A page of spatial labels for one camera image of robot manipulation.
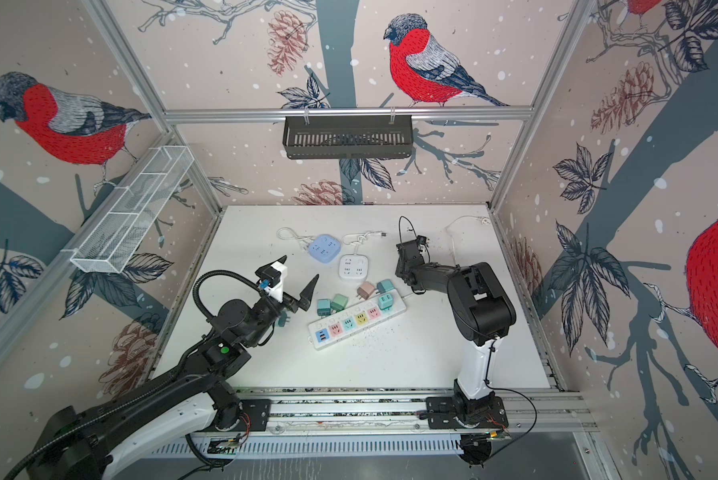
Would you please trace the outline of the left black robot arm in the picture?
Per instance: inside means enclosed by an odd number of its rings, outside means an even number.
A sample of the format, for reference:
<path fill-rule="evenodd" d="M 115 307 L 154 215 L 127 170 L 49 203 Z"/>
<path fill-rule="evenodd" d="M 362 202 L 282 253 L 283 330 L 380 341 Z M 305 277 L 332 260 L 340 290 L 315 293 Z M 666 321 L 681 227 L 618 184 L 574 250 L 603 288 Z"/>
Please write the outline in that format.
<path fill-rule="evenodd" d="M 251 349 L 265 345 L 285 312 L 309 309 L 318 280 L 312 278 L 299 296 L 284 290 L 286 259 L 259 267 L 251 281 L 230 270 L 200 275 L 192 299 L 210 326 L 188 347 L 177 364 L 141 386 L 81 413 L 66 407 L 53 414 L 33 450 L 7 473 L 15 479 L 110 479 L 145 454 L 179 436 L 213 425 L 230 430 L 237 423 L 251 427 L 241 401 L 228 384 L 251 358 Z M 254 305 L 241 299 L 225 302 L 212 313 L 200 289 L 213 277 L 227 277 L 252 289 Z"/>

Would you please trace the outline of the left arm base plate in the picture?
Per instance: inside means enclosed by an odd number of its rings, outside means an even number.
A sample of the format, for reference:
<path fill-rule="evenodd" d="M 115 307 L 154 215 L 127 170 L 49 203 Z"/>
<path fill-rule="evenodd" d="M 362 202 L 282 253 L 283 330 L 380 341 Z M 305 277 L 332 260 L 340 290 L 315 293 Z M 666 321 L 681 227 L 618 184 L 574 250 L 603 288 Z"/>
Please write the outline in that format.
<path fill-rule="evenodd" d="M 234 401 L 217 412 L 212 429 L 219 432 L 263 432 L 267 429 L 271 406 L 269 399 Z"/>

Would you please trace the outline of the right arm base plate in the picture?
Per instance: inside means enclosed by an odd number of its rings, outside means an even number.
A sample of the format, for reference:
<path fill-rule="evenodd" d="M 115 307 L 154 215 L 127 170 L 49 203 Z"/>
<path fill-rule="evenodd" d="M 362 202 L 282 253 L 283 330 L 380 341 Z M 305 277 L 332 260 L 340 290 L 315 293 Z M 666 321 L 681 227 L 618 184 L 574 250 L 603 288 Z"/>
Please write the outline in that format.
<path fill-rule="evenodd" d="M 491 393 L 487 397 L 470 400 L 460 395 L 428 397 L 426 406 L 419 413 L 432 430 L 442 429 L 498 429 L 508 428 L 503 400 Z"/>

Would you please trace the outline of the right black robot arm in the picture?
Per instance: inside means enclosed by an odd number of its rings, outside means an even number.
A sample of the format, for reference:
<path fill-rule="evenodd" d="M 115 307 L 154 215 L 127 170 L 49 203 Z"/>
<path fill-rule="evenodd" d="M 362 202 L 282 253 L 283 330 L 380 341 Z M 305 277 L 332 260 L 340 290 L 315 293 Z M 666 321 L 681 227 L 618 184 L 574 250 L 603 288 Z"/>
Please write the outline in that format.
<path fill-rule="evenodd" d="M 457 330 L 469 343 L 451 396 L 429 399 L 430 427 L 444 428 L 456 421 L 466 428 L 505 429 L 505 407 L 489 374 L 501 341 L 516 323 L 515 307 L 488 263 L 448 266 L 433 262 L 427 238 L 413 226 L 409 231 L 414 237 L 401 238 L 396 244 L 396 276 L 416 295 L 445 294 Z"/>

